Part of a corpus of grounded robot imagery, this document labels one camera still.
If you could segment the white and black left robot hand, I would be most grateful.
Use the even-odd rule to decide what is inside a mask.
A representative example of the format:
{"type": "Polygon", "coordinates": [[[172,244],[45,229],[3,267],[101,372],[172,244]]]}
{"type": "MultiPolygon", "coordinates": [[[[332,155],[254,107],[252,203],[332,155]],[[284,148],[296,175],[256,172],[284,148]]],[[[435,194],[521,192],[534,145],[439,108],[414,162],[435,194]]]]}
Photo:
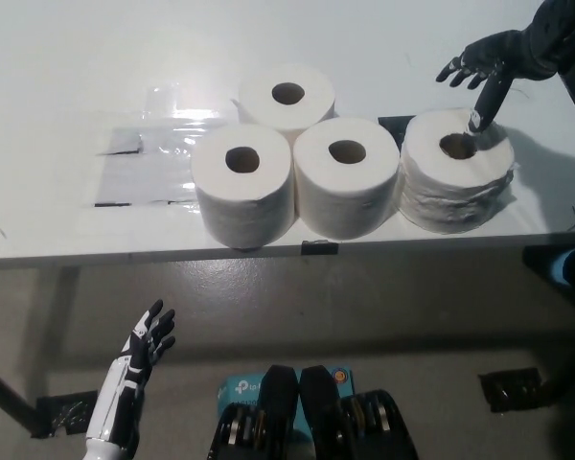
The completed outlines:
{"type": "Polygon", "coordinates": [[[84,460],[135,456],[145,388],[154,366],[175,343],[175,311],[163,306],[157,300],[144,312],[112,361],[85,434],[84,460]]]}

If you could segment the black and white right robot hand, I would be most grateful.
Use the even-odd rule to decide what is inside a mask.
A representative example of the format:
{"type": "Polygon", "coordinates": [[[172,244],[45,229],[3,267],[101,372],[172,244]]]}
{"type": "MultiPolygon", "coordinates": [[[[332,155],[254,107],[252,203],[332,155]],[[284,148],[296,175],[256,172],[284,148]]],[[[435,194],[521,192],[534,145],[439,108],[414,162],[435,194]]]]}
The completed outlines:
{"type": "Polygon", "coordinates": [[[449,61],[436,80],[451,79],[451,87],[469,80],[470,90],[483,87],[465,129],[468,135],[476,136],[495,119],[514,80],[547,80],[557,70],[556,63],[533,52],[529,30],[510,30],[486,36],[467,46],[449,61]]]}

